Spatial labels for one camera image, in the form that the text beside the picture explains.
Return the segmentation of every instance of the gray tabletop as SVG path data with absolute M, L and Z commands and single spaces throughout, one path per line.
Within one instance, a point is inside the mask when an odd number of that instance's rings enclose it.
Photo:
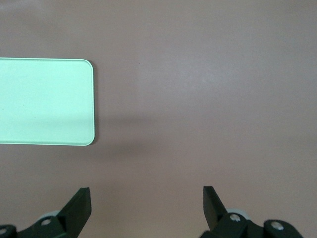
M 90 187 L 80 237 L 197 238 L 202 189 L 317 227 L 317 2 L 2 0 L 0 56 L 85 58 L 96 139 L 0 145 L 0 224 Z

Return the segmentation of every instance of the silver bolt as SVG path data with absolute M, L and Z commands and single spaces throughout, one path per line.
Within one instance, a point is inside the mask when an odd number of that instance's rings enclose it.
M 45 226 L 45 225 L 49 224 L 50 222 L 51 222 L 50 219 L 45 219 L 45 220 L 42 220 L 41 225 Z
M 0 229 L 0 235 L 3 235 L 3 234 L 6 233 L 6 232 L 7 232 L 7 229 L 6 229 L 6 228 Z
M 237 214 L 231 214 L 230 215 L 230 219 L 235 221 L 235 222 L 240 222 L 241 221 L 240 217 Z
M 279 222 L 272 222 L 271 225 L 272 225 L 275 229 L 277 229 L 277 230 L 279 230 L 279 231 L 281 231 L 281 230 L 284 229 L 283 225 L 280 224 Z

